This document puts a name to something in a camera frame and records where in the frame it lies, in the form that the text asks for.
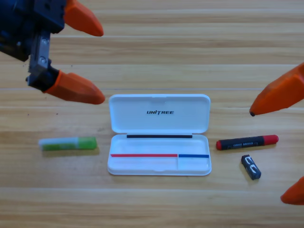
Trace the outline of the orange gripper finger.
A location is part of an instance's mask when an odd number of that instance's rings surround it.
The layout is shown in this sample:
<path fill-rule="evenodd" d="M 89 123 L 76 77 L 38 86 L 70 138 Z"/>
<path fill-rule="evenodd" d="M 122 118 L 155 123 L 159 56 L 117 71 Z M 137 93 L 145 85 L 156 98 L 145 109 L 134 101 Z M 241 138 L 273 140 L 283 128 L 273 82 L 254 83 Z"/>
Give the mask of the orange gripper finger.
<path fill-rule="evenodd" d="M 285 204 L 304 205 L 304 176 L 293 184 L 281 197 Z"/>
<path fill-rule="evenodd" d="M 101 90 L 90 80 L 75 73 L 64 73 L 49 67 L 39 74 L 27 77 L 28 86 L 65 101 L 98 105 L 105 101 Z"/>
<path fill-rule="evenodd" d="M 249 109 L 251 116 L 286 109 L 304 99 L 304 65 L 300 64 L 268 84 Z"/>

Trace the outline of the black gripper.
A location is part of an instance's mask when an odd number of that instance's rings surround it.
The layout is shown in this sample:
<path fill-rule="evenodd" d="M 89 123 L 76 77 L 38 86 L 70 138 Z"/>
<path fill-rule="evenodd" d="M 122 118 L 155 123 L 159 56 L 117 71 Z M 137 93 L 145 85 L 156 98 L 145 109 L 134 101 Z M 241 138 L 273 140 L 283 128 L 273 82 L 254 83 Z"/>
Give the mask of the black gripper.
<path fill-rule="evenodd" d="M 50 33 L 65 25 L 101 37 L 103 27 L 95 14 L 77 0 L 2 0 L 0 2 L 0 51 L 22 62 L 29 72 L 48 70 Z"/>

